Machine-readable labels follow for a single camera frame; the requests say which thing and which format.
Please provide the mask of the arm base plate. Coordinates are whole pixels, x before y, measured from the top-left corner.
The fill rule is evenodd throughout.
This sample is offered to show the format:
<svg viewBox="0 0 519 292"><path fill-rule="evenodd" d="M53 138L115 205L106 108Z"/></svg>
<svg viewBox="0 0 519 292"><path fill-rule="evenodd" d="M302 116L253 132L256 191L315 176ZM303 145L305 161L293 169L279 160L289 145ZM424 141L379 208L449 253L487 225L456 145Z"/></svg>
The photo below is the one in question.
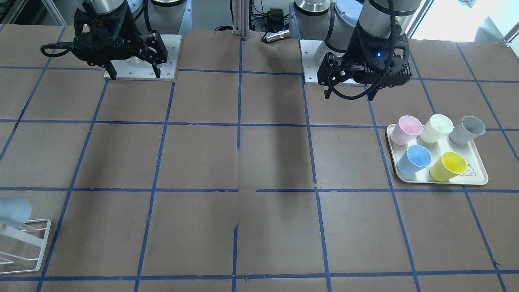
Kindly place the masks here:
<svg viewBox="0 0 519 292"><path fill-rule="evenodd" d="M167 61L161 64L161 76L157 77L151 65L137 57L126 60L113 60L117 80L127 81L174 81L178 68L181 35L167 34L161 36L167 48Z"/></svg>
<svg viewBox="0 0 519 292"><path fill-rule="evenodd" d="M327 52L336 56L343 56L343 52L336 52L326 45L325 41L313 39L301 39L301 61L304 69L305 83L307 85L319 85L317 72Z"/></svg>

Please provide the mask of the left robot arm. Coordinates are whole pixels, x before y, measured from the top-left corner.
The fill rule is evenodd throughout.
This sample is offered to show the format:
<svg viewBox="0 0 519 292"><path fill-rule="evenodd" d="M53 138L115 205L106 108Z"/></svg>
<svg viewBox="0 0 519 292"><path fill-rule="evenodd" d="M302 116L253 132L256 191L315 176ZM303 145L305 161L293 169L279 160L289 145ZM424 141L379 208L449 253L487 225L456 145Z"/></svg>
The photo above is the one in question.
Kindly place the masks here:
<svg viewBox="0 0 519 292"><path fill-rule="evenodd" d="M372 101L379 90L413 76L405 30L419 6L419 0L295 0L290 35L323 42L317 83L326 99Z"/></svg>

